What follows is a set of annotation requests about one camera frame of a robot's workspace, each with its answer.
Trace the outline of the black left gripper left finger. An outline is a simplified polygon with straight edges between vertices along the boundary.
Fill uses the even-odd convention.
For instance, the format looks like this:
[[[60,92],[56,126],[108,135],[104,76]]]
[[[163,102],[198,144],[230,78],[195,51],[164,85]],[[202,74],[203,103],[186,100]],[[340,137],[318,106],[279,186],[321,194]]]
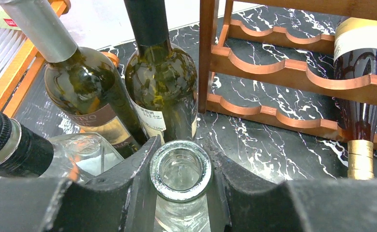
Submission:
[[[136,153],[79,184],[67,178],[0,177],[0,232],[151,232],[156,191],[150,138]]]

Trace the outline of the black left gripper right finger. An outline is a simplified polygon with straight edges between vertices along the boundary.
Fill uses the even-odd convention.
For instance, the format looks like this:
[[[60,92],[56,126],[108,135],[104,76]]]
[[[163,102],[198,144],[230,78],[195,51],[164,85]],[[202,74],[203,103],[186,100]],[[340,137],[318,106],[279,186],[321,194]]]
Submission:
[[[206,141],[213,232],[377,232],[377,179],[267,181]]]

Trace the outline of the dark green wine bottle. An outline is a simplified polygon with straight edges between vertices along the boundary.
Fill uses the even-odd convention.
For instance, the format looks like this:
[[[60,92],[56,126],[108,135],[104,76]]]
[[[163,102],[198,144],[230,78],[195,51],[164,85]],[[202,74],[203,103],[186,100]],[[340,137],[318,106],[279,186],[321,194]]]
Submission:
[[[125,85],[148,136],[163,143],[192,140],[198,113],[193,59],[170,42],[162,0],[127,0],[137,50],[125,68]]]

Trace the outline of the green wine bottle brown label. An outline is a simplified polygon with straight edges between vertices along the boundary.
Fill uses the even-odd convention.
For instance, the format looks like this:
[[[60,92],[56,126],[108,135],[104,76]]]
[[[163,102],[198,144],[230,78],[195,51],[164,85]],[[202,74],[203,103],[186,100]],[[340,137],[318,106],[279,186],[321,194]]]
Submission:
[[[77,45],[48,1],[1,0],[0,6],[47,61],[46,91],[72,121],[102,135],[125,158],[147,142],[117,67]]]

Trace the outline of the dark bottle gold foil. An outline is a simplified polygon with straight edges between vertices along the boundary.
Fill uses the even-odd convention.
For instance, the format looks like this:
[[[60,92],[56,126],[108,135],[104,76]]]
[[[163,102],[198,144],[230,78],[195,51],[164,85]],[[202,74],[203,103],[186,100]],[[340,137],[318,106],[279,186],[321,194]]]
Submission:
[[[339,99],[340,127],[347,139],[347,176],[356,180],[374,178],[374,135],[377,105],[368,103],[372,91],[369,77],[377,75],[377,21],[344,16],[335,30],[334,78],[345,81],[346,93]]]

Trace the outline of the clear glass bottle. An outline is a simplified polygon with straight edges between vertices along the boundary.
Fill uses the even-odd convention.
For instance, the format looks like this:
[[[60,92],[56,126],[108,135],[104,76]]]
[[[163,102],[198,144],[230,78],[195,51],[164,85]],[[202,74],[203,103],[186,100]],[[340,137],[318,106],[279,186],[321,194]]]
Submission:
[[[197,143],[175,140],[162,145],[150,163],[157,192],[155,221],[164,232],[207,232],[206,191],[213,171],[207,152]]]

